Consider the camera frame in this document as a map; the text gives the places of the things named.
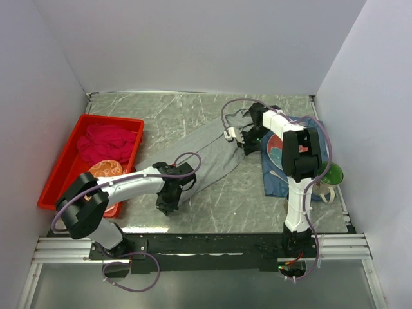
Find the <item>grey t-shirt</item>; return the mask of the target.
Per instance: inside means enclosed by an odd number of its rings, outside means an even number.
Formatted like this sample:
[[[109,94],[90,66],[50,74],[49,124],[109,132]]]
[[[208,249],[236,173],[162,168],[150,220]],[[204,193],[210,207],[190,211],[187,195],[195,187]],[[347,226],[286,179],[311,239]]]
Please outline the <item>grey t-shirt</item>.
[[[188,151],[198,153],[202,164],[196,171],[197,181],[194,187],[182,193],[180,203],[189,200],[196,193],[225,177],[240,164],[245,156],[237,143],[225,139],[222,121],[217,118],[137,163],[135,168],[142,170],[156,162],[171,164],[179,155]]]

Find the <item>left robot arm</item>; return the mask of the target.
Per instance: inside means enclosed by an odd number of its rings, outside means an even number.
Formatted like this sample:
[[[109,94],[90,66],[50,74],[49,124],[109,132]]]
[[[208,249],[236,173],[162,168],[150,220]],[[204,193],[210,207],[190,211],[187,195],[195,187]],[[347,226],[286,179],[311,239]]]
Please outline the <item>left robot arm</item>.
[[[142,171],[112,177],[82,173],[56,203],[72,239],[89,238],[102,245],[114,259],[127,252],[121,228],[104,218],[107,207],[145,194],[157,195],[156,208],[170,215],[178,205],[186,185],[196,183],[196,170],[188,163],[179,166],[158,162]]]

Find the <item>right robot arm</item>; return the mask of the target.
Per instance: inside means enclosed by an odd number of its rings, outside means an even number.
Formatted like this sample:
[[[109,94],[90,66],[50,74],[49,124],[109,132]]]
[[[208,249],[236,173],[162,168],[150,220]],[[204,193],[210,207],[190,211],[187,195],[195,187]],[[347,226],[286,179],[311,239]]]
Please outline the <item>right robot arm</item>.
[[[246,155],[257,151],[260,140],[272,132],[282,142],[281,168],[288,179],[288,213],[285,227],[301,233],[310,228],[312,181],[321,166],[319,135],[315,128],[306,128],[291,120],[280,109],[252,99],[249,108],[252,128],[240,133],[238,147]]]

